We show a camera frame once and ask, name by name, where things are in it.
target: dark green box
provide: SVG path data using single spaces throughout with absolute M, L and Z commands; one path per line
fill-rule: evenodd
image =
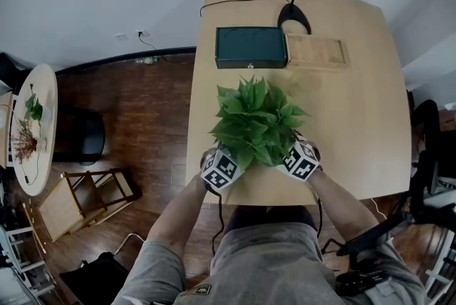
M 215 62 L 224 68 L 283 68 L 287 61 L 281 28 L 217 28 Z

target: round white table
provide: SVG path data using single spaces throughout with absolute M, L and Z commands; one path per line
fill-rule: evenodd
M 14 142 L 11 144 L 13 154 L 14 171 L 17 180 L 27 195 L 36 196 L 43 191 L 51 170 L 51 163 L 56 140 L 57 125 L 57 79 L 56 74 L 48 64 L 40 64 L 35 67 L 24 81 L 16 106 L 11 124 L 11 136 L 18 135 L 19 122 L 17 119 L 24 119 L 26 113 L 26 101 L 33 93 L 39 103 L 51 111 L 51 117 L 46 124 L 41 126 L 41 137 L 46 139 L 46 149 L 34 152 L 29 160 L 24 160 L 22 164 L 15 158 L 16 150 Z M 37 121 L 32 120 L 31 131 L 33 136 L 40 136 L 40 126 Z

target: wall outlet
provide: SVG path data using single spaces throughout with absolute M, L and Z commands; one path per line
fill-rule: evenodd
M 136 29 L 135 33 L 139 35 L 139 33 L 142 33 L 141 36 L 149 36 L 149 33 L 145 29 Z
M 116 34 L 114 35 L 114 38 L 116 38 L 119 41 L 128 40 L 128 36 L 124 33 Z

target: sleeve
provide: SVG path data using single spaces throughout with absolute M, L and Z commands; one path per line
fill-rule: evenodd
M 172 304 L 184 289 L 180 257 L 166 245 L 147 240 L 113 305 Z
M 420 280 L 405 265 L 390 241 L 380 245 L 375 251 L 360 255 L 381 260 L 378 269 L 390 279 L 364 293 L 343 298 L 347 304 L 357 305 L 424 305 L 428 300 Z

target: wooden stool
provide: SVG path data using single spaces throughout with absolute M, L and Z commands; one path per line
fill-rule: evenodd
M 122 170 L 62 173 L 44 197 L 38 212 L 52 241 L 87 226 L 100 224 L 141 196 Z

